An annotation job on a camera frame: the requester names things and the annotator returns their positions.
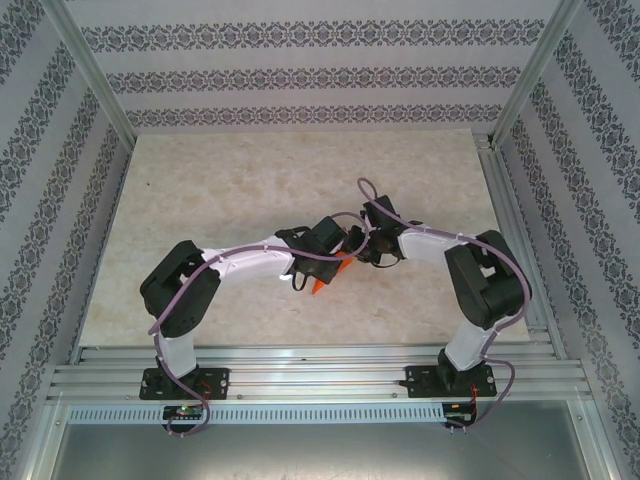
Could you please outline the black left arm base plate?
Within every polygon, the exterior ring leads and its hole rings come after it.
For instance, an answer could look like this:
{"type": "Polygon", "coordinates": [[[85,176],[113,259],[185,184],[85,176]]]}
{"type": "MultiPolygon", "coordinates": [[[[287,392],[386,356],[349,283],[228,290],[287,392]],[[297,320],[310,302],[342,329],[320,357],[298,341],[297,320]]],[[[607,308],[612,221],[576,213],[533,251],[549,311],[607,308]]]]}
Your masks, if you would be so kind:
{"type": "MultiPolygon", "coordinates": [[[[197,367],[179,380],[207,400],[225,400],[230,370],[197,367]]],[[[195,397],[172,381],[160,368],[145,369],[139,390],[141,400],[194,400],[195,397]]]]}

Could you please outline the aluminium side rail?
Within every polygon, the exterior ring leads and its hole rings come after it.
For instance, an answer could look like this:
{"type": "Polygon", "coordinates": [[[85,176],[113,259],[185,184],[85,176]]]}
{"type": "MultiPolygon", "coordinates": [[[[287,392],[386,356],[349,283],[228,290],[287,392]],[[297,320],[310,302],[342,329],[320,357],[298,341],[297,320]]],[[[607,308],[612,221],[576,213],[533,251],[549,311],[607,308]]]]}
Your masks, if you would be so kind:
{"type": "Polygon", "coordinates": [[[500,152],[492,147],[487,135],[474,134],[473,140],[498,225],[532,288],[533,298],[524,319],[530,337],[544,330],[555,356],[566,360],[568,355],[504,160],[500,152]]]}

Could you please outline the orange paper sheet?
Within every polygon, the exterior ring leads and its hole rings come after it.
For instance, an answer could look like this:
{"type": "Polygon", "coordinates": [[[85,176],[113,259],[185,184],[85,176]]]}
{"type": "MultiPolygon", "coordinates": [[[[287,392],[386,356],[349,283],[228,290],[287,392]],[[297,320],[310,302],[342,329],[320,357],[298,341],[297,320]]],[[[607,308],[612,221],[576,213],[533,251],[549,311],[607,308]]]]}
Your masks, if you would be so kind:
{"type": "MultiPolygon", "coordinates": [[[[337,252],[336,253],[337,257],[343,258],[343,260],[340,262],[334,277],[336,277],[337,275],[339,275],[342,271],[344,271],[346,268],[348,268],[353,262],[354,259],[353,258],[347,258],[347,253],[346,252],[337,252]]],[[[316,296],[325,286],[327,286],[327,283],[322,281],[322,280],[316,280],[314,283],[314,286],[312,288],[311,294],[313,296],[316,296]]]]}

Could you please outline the aluminium corner post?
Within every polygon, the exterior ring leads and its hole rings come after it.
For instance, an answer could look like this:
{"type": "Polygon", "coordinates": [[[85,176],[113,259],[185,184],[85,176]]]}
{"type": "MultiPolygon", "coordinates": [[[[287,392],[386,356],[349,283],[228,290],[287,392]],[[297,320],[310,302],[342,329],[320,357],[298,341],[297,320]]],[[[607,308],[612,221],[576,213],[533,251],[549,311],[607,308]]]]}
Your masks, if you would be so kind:
{"type": "Polygon", "coordinates": [[[553,51],[559,44],[581,4],[582,0],[559,0],[549,22],[541,33],[538,43],[516,81],[513,91],[499,114],[493,130],[488,135],[493,150],[496,150],[509,134],[511,126],[516,121],[529,94],[553,56],[553,51]]]}
{"type": "Polygon", "coordinates": [[[125,149],[132,153],[137,134],[120,105],[111,85],[96,60],[65,0],[39,0],[46,15],[71,53],[78,69],[104,109],[125,149]]]}

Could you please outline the aluminium mounting rail frame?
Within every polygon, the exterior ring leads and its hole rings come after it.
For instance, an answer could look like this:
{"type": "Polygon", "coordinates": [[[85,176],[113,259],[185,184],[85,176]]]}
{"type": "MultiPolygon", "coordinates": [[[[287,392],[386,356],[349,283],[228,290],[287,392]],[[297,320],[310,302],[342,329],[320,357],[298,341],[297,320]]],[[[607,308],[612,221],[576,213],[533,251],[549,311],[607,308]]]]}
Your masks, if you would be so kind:
{"type": "MultiPolygon", "coordinates": [[[[229,402],[364,403],[408,399],[404,370],[436,361],[437,345],[200,347],[203,367],[227,368],[229,402]]],[[[511,401],[590,399],[593,389],[579,360],[558,359],[548,339],[493,346],[493,372],[511,401]]],[[[151,348],[85,348],[72,365],[54,369],[49,402],[135,403],[151,348]]]]}

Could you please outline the grey sheet metal panel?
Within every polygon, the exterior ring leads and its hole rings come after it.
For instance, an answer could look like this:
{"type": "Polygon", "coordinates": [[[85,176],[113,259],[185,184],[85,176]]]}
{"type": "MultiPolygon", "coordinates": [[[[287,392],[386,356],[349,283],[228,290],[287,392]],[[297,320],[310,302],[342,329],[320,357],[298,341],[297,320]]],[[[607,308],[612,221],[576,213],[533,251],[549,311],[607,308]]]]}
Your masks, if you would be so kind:
{"type": "Polygon", "coordinates": [[[574,441],[428,424],[67,429],[52,480],[588,480],[574,441]]]}

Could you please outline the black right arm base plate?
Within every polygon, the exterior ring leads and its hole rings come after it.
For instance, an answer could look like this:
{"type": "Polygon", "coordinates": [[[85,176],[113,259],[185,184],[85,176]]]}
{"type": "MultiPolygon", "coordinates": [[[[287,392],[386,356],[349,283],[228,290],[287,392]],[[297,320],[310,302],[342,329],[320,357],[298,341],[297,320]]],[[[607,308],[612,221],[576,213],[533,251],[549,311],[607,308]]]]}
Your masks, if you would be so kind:
{"type": "Polygon", "coordinates": [[[480,398],[497,395],[493,370],[486,364],[462,372],[440,365],[407,366],[405,376],[399,384],[410,398],[471,397],[473,392],[480,398]]]}

